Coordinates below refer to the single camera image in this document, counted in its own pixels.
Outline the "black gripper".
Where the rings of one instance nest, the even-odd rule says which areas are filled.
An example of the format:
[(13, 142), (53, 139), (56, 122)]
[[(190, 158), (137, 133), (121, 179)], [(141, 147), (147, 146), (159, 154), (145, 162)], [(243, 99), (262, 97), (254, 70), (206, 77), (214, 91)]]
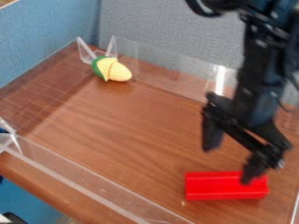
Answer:
[(228, 134), (252, 152), (243, 166), (240, 183), (248, 185), (268, 169), (280, 168), (284, 154), (292, 148), (291, 142), (275, 126), (274, 120), (256, 127), (246, 125), (232, 115), (232, 100), (212, 92), (207, 95), (202, 110), (202, 148), (204, 152), (220, 147)]

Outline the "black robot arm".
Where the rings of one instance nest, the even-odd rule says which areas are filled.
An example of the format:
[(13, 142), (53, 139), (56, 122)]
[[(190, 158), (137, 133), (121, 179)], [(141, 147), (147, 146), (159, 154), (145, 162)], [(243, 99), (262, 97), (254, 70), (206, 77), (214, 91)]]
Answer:
[(230, 135), (250, 151), (242, 183), (283, 166), (292, 145), (274, 118), (286, 89), (299, 90), (299, 0), (184, 0), (195, 14), (216, 18), (230, 11), (246, 24), (244, 60), (230, 99), (206, 94), (202, 115), (202, 148), (211, 151)]

